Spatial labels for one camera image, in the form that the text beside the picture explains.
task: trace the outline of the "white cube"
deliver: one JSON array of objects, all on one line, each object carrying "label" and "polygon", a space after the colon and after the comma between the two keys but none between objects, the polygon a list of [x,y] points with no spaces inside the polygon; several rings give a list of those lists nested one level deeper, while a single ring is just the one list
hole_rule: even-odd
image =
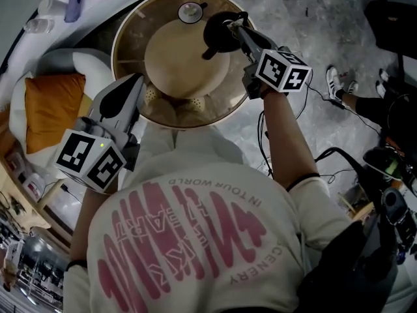
[{"label": "white cube", "polygon": [[55,167],[98,192],[106,190],[125,164],[111,139],[70,129],[65,131],[54,158]]},{"label": "white cube", "polygon": [[291,52],[263,50],[256,76],[280,93],[302,90],[311,67]]}]

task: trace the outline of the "person in black clothing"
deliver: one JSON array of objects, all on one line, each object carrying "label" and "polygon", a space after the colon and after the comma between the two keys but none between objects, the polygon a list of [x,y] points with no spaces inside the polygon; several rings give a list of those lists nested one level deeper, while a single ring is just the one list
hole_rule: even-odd
[{"label": "person in black clothing", "polygon": [[416,88],[389,76],[383,69],[379,75],[382,83],[378,81],[376,86],[381,98],[364,98],[353,94],[358,89],[355,81],[345,92],[338,71],[329,67],[326,73],[329,97],[387,131],[406,158],[416,166],[417,134],[413,131],[417,122]]}]

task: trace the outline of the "yellow cushion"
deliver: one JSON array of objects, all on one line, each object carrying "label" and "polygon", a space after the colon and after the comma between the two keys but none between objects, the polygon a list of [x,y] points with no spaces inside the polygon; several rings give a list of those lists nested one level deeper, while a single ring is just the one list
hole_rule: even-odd
[{"label": "yellow cushion", "polygon": [[91,100],[91,98],[89,98],[86,94],[83,94],[77,117],[87,116],[92,103],[93,100]]},{"label": "yellow cushion", "polygon": [[78,116],[85,76],[66,74],[26,78],[27,154],[57,145]]}]

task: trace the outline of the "black sleeve cuff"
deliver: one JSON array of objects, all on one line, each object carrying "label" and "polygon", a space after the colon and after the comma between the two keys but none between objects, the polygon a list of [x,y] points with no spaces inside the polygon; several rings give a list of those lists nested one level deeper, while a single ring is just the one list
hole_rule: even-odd
[{"label": "black sleeve cuff", "polygon": [[87,261],[85,261],[85,260],[74,260],[74,261],[71,261],[70,263],[68,263],[68,265],[66,266],[65,271],[68,271],[71,267],[73,267],[75,265],[79,265],[80,267],[83,267],[83,268],[87,269]]},{"label": "black sleeve cuff", "polygon": [[298,178],[294,182],[292,182],[288,188],[287,191],[289,192],[292,188],[294,188],[297,184],[299,184],[301,181],[304,181],[306,179],[309,179],[310,177],[320,177],[318,173],[311,173],[311,174],[305,174],[302,177]]}]

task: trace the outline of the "forearm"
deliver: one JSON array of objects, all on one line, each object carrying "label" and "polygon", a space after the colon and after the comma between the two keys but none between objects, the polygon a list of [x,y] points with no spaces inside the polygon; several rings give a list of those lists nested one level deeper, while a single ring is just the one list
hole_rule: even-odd
[{"label": "forearm", "polygon": [[[112,194],[117,191],[117,180],[115,180],[108,193]],[[79,212],[76,228],[71,240],[70,260],[86,260],[88,247],[88,233],[91,220],[97,210],[109,198],[107,194],[99,194],[91,189],[87,189],[83,198],[81,211]]]},{"label": "forearm", "polygon": [[264,111],[274,180],[287,188],[302,176],[317,173],[287,97],[282,93],[267,94]]}]

